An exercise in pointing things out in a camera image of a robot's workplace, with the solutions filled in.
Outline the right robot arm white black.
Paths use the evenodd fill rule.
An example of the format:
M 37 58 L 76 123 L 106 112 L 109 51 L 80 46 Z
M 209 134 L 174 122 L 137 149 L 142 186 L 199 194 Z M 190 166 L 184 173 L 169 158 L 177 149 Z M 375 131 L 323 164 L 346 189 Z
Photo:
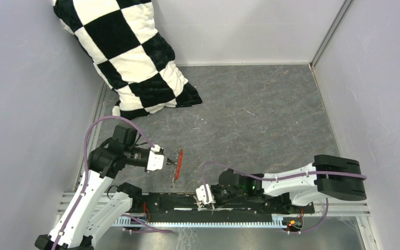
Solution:
M 196 189 L 203 205 L 224 206 L 237 198 L 263 203 L 272 199 L 287 213 L 315 200 L 336 198 L 364 201 L 367 198 L 360 163 L 331 155 L 316 155 L 314 161 L 279 173 L 248 174 L 225 167 L 217 185 L 204 182 Z

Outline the metal key holder red handle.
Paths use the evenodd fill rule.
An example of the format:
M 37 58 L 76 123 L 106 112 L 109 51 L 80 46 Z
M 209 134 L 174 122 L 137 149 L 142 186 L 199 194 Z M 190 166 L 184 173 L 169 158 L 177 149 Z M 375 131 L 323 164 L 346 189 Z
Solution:
M 183 162 L 183 154 L 184 154 L 184 148 L 183 146 L 178 146 L 174 156 L 173 156 L 173 163 L 172 165 L 174 166 L 174 175 L 170 183 L 170 188 L 174 189 L 176 187 L 177 181 L 180 179 L 180 172 L 181 172 L 181 167 L 182 167 L 182 162 Z

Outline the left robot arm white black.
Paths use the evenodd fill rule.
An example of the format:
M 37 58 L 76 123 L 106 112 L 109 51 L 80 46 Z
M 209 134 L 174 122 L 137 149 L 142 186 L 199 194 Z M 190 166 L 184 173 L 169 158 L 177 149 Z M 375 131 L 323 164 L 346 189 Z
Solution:
M 70 204 L 50 233 L 37 237 L 37 249 L 94 249 L 122 214 L 142 208 L 141 188 L 123 183 L 108 204 L 94 212 L 102 194 L 124 167 L 143 167 L 151 172 L 166 166 L 168 159 L 163 148 L 157 144 L 141 148 L 138 140 L 142 137 L 132 126 L 117 125 L 112 137 L 90 152 Z

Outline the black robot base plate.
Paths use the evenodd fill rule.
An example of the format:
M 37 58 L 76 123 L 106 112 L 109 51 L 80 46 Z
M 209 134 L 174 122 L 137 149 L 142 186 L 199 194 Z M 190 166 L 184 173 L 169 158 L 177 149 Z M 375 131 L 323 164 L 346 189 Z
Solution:
M 133 200 L 132 214 L 147 214 L 151 222 L 267 222 L 271 215 L 313 214 L 314 204 L 292 205 L 289 195 L 237 197 L 201 206 L 194 193 L 148 193 Z

